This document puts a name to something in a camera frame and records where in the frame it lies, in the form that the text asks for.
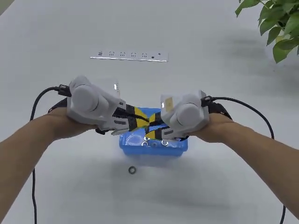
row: black wire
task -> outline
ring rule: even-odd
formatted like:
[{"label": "black wire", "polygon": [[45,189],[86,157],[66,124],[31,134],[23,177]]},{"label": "black wire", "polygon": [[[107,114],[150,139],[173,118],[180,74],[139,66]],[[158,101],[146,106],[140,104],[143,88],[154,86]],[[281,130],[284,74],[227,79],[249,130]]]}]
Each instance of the black wire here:
[{"label": "black wire", "polygon": [[[38,104],[38,101],[42,98],[42,96],[49,92],[49,91],[59,91],[59,87],[50,87],[48,89],[45,89],[44,91],[42,91],[38,97],[36,98],[36,100],[34,101],[33,107],[32,107],[32,112],[31,112],[31,116],[30,116],[30,121],[32,121],[34,119],[34,114],[36,113],[36,106]],[[37,209],[36,209],[36,169],[34,168],[32,171],[32,203],[33,203],[33,209],[34,209],[34,224],[37,224]]]},{"label": "black wire", "polygon": [[[212,100],[211,101],[215,101],[215,100],[228,100],[228,101],[232,101],[232,102],[235,102],[235,103],[238,103],[238,104],[241,104],[249,109],[251,109],[252,111],[254,111],[255,113],[257,113],[259,116],[261,116],[261,118],[266,122],[269,130],[270,130],[270,133],[271,133],[271,138],[274,139],[274,132],[273,132],[273,129],[271,127],[271,124],[270,122],[266,119],[266,117],[261,113],[259,112],[256,108],[240,101],[240,100],[237,100],[237,99],[234,99],[234,98],[228,98],[228,97],[212,97]],[[279,224],[283,224],[284,223],[284,220],[285,220],[285,210],[286,210],[286,207],[283,205],[283,208],[282,208],[282,215],[281,215],[281,219],[280,219],[280,223]]]}]

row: power outlet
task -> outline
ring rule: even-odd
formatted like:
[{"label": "power outlet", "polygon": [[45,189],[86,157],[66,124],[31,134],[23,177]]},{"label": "power outlet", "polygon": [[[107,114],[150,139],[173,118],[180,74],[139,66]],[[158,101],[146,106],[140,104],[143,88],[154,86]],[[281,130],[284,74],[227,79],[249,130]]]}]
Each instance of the power outlet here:
[{"label": "power outlet", "polygon": [[128,61],[147,61],[147,62],[168,62],[168,53],[162,51],[142,51],[134,50],[116,51],[101,50],[97,56],[91,59],[110,59],[110,60],[128,60]]}]

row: blue tray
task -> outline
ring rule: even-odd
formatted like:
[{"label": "blue tray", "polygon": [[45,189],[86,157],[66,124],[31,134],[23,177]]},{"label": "blue tray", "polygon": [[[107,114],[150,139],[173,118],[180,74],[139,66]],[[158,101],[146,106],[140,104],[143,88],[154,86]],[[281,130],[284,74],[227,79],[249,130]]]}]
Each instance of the blue tray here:
[{"label": "blue tray", "polygon": [[[159,112],[157,108],[140,108],[148,117]],[[150,127],[150,130],[157,129],[160,126]],[[120,148],[126,155],[170,155],[181,156],[188,149],[188,139],[184,141],[168,141],[167,146],[163,146],[159,140],[148,140],[148,145],[142,146],[144,142],[145,130],[138,129],[134,132],[127,132],[120,135]]]}]

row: human hand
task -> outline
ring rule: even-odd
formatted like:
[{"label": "human hand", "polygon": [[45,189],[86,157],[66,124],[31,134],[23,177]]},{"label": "human hand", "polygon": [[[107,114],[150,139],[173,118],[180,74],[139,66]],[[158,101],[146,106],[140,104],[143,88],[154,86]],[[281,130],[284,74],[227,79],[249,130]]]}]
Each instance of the human hand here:
[{"label": "human hand", "polygon": [[222,142],[222,134],[227,128],[228,125],[233,125],[235,122],[228,117],[220,114],[220,113],[211,113],[210,121],[199,131],[193,132],[190,136],[197,136],[203,141],[209,143],[220,143]]},{"label": "human hand", "polygon": [[53,125],[55,140],[71,138],[80,135],[88,130],[96,129],[96,125],[80,124],[66,116],[66,108],[59,107],[47,115],[50,125]]}]

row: metal washer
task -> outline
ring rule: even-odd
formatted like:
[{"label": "metal washer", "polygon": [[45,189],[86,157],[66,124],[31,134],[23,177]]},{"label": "metal washer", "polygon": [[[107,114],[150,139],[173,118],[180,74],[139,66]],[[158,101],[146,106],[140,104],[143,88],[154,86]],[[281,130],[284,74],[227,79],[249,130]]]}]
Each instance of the metal washer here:
[{"label": "metal washer", "polygon": [[128,171],[129,171],[130,174],[135,174],[136,171],[137,171],[137,169],[134,166],[130,166],[129,169],[128,169]]},{"label": "metal washer", "polygon": [[161,144],[162,144],[162,146],[168,146],[168,142],[165,141],[165,140],[162,140],[162,141],[161,141]]},{"label": "metal washer", "polygon": [[149,144],[148,144],[147,141],[143,141],[143,142],[141,143],[141,145],[142,145],[142,146],[148,146]]}]

